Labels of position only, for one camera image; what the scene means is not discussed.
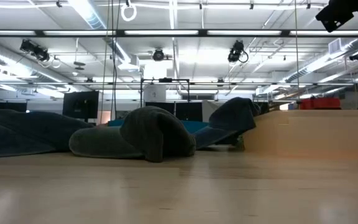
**computer monitor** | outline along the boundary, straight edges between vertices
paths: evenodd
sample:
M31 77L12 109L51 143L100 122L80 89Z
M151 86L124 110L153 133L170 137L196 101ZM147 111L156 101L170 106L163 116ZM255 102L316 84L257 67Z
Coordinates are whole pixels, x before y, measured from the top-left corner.
M164 109L171 114L175 112L175 104L174 103L157 103L157 102L146 102L146 106L156 106L158 108Z
M99 91L65 93L63 99L63 115L71 118L98 118Z
M202 103L177 103L176 117L182 121L203 121Z

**metal pole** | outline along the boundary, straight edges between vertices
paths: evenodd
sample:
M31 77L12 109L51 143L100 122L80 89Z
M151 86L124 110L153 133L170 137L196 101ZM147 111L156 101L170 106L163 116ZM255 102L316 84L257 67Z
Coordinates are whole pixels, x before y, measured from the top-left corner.
M140 108L143 107L143 81L144 79L140 79Z

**hanging rope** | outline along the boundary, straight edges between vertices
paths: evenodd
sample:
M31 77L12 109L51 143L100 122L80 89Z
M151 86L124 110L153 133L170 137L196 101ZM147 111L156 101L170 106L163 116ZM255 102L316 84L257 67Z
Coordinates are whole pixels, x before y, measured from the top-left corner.
M107 8L107 31L106 31L106 38L109 37L109 21L110 21L110 0L109 0L109 5ZM103 122L103 103L104 103L104 81L106 79L106 65L107 65L107 42L104 45L104 65L103 65L103 84L102 84L102 106L101 106L101 114L100 114L100 123Z

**red box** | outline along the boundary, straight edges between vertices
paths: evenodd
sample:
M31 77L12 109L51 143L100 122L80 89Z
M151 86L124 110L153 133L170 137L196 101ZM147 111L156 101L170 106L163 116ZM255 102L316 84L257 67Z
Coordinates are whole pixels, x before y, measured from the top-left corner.
M301 110L339 110L341 101L339 98L315 98L301 100Z

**cable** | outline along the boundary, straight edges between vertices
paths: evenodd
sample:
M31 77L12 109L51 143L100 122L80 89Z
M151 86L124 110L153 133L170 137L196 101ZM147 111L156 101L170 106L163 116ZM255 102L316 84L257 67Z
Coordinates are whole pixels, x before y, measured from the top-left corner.
M107 8L107 31L106 31L106 38L109 37L109 22L110 22L110 0L109 0L109 6ZM100 112L100 123L103 122L103 104L104 104L104 80L106 78L106 64L107 64L107 42L104 45L104 65L103 65L103 84L102 84L102 106L101 106L101 112ZM76 40L76 50L75 50L75 60L77 59L77 50L78 50L78 38Z
M118 29L118 25L119 25L119 14L120 14L120 10L121 8L118 8L118 12L117 12L117 21L116 21L116 29ZM113 13L111 13L111 24L112 24L112 29L114 30L114 15ZM112 87L112 92L113 92L113 97L114 97L114 118L117 119L117 93L116 93L116 88L117 88L117 78L118 78L118 73L117 73L117 66L116 66L116 55L117 55L117 37L116 37L116 41L114 42L114 47L113 47L113 53L112 53L112 64L114 67L113 70L113 87Z
M247 56L247 60L242 61L242 60L239 59L239 62L241 62L241 63L247 63L247 62L248 62L248 59L249 59L249 56L248 56L248 54L247 54L247 52L246 52L245 50L242 50L242 52L244 53L244 55Z
M121 17L122 19L124 19L125 21L129 22L129 21L133 21L137 15L137 10L136 10L136 6L131 4L131 0L126 0L126 4L123 4L121 7ZM132 16L130 18L125 16L125 9L129 9L131 8L134 12L132 14Z

